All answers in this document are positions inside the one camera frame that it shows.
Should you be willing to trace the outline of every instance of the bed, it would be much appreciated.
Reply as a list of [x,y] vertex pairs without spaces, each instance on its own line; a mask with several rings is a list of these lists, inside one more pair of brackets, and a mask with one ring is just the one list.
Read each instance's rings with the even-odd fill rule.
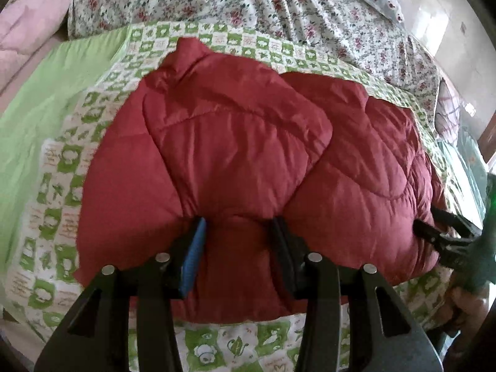
[[[129,23],[136,24],[121,28]],[[75,199],[77,195],[69,192],[80,188],[82,179],[57,182],[51,179],[50,169],[58,163],[65,142],[81,135],[85,147],[80,163],[82,175],[87,171],[102,132],[128,94],[175,49],[180,36],[198,37],[217,51],[235,55],[247,55],[246,49],[250,49],[249,55],[279,72],[315,72],[358,81],[370,95],[409,108],[423,148],[445,187],[448,209],[465,211],[457,174],[436,143],[433,114],[440,80],[438,69],[401,27],[361,0],[71,0],[68,29],[70,38],[97,35],[56,47],[0,118],[2,141],[6,142],[2,144],[2,158],[8,159],[3,161],[2,173],[8,177],[2,179],[0,191],[2,197],[11,197],[0,208],[2,252],[7,253],[2,262],[6,292],[2,302],[44,341],[81,292],[81,285],[72,277],[60,279],[57,275],[64,275],[64,265],[70,272],[78,266],[74,239],[80,203]],[[152,52],[143,49],[142,38],[153,41]],[[268,55],[261,55],[262,46],[257,46],[257,40],[266,43],[263,47],[268,47]],[[295,57],[295,51],[302,56]],[[130,64],[132,72],[126,71]],[[112,92],[112,99],[102,106],[101,115],[105,118],[94,129],[79,133],[76,124],[86,114],[88,103],[102,90]],[[25,116],[28,101],[30,115]],[[33,124],[40,121],[40,115],[44,126],[35,128]],[[22,149],[7,149],[14,146]],[[57,226],[60,224],[62,248],[26,238],[26,229],[38,225],[43,218],[40,204],[55,199],[61,210]],[[432,316],[442,303],[449,278],[448,270],[436,267],[396,287],[425,328],[433,326]],[[42,290],[46,294],[38,296]],[[43,302],[49,306],[40,306]],[[341,366],[346,368],[349,319],[346,306],[342,311]],[[135,315],[130,317],[130,368],[137,370]],[[258,372],[277,370],[276,366],[279,370],[292,370],[303,325],[304,314],[296,314],[236,325],[177,321],[175,330],[184,370]],[[257,351],[258,334],[271,331],[279,332],[281,348]],[[202,345],[214,348],[218,354],[207,366],[195,356],[194,349]]]

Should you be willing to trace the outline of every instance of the metal screw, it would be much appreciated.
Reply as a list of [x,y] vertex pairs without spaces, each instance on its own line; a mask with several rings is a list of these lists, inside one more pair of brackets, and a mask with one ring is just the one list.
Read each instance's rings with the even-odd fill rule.
[[116,268],[113,265],[109,264],[109,265],[102,268],[102,274],[103,275],[111,275],[111,274],[113,274],[113,272],[115,270],[116,270]]
[[375,267],[373,264],[366,264],[364,265],[364,272],[367,274],[375,274],[377,272],[377,267]]
[[318,263],[318,262],[322,261],[322,255],[320,253],[312,252],[312,253],[308,254],[308,259],[312,263]]
[[171,259],[171,255],[169,253],[159,253],[155,256],[155,260],[159,263],[167,263]]

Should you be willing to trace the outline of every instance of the silver rivet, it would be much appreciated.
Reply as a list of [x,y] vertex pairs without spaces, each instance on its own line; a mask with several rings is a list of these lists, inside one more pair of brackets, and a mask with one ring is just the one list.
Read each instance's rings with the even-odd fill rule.
[[377,272],[377,267],[375,267],[373,264],[366,264],[364,265],[364,272],[367,274],[375,274]]
[[171,255],[169,253],[159,253],[155,256],[155,260],[159,263],[167,263],[171,259]]
[[322,255],[320,253],[312,252],[312,253],[308,254],[308,259],[312,263],[318,263],[318,262],[322,261]]
[[102,274],[103,275],[111,275],[111,274],[113,274],[113,272],[115,270],[116,270],[116,268],[113,265],[109,264],[109,265],[102,268]]

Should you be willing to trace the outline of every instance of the red puffer jacket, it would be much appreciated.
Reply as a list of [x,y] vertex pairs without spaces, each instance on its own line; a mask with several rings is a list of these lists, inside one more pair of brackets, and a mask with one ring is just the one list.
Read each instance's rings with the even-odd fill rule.
[[173,304],[195,322],[270,320],[304,312],[271,278],[262,220],[283,215],[311,250],[391,284],[430,270],[413,236],[432,223],[442,188],[409,110],[362,85],[278,75],[257,61],[180,39],[118,112],[89,168],[79,221],[78,279],[106,264],[140,265],[207,219],[193,292]]

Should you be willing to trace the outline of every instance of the floral blanket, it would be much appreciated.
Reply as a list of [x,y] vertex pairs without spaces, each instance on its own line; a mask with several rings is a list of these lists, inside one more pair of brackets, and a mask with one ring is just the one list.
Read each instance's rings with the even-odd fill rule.
[[[76,236],[84,194],[84,178],[99,142],[140,79],[157,68],[175,49],[179,37],[196,37],[214,51],[251,57],[278,72],[317,73],[364,85],[369,95],[409,108],[423,147],[445,184],[448,208],[457,211],[460,195],[444,156],[436,144],[424,108],[415,97],[327,54],[251,29],[198,22],[152,22],[130,27],[125,51],[68,116],[60,134],[47,140],[40,155],[36,193],[25,206],[19,245],[4,282],[7,298],[43,340],[48,340],[81,292],[73,277],[78,268]],[[424,326],[442,303],[450,272],[436,267],[420,278],[396,287],[396,292]],[[185,371],[290,372],[294,370],[305,322],[304,314],[268,322],[237,325],[175,325]],[[131,314],[130,369],[138,370],[136,320]],[[342,307],[341,366],[348,365],[348,307]]]
[[159,20],[223,22],[318,47],[411,92],[433,129],[436,65],[415,39],[362,0],[72,0],[69,37]]

